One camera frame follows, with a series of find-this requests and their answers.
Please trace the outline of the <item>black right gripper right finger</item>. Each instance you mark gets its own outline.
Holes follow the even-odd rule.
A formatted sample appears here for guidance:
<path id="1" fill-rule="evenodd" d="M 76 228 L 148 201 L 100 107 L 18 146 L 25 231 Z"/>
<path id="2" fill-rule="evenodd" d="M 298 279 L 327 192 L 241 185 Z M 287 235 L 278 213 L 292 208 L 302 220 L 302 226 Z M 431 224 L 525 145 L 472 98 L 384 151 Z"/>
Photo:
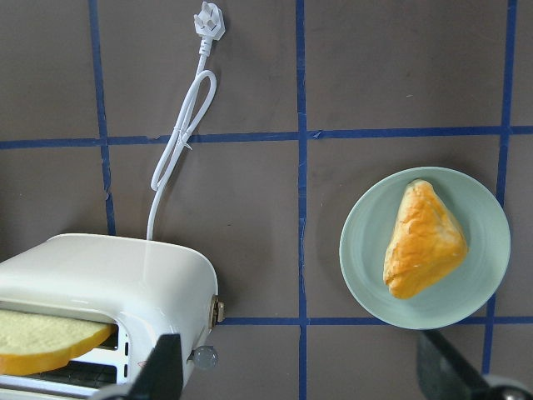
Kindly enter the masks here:
<path id="1" fill-rule="evenodd" d="M 532 398 L 532 390 L 521 382 L 478 372 L 437 330 L 420 332 L 416 375 L 426 399 Z"/>

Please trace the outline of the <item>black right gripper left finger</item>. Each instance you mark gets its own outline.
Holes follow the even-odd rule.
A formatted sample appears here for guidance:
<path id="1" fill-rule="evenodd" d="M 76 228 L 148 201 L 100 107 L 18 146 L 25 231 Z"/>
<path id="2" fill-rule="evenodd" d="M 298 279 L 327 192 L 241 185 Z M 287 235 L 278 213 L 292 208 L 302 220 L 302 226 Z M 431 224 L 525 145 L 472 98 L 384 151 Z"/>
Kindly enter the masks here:
<path id="1" fill-rule="evenodd" d="M 134 382 L 108 385 L 90 399 L 180 399 L 183 390 L 179 334 L 161 335 Z"/>

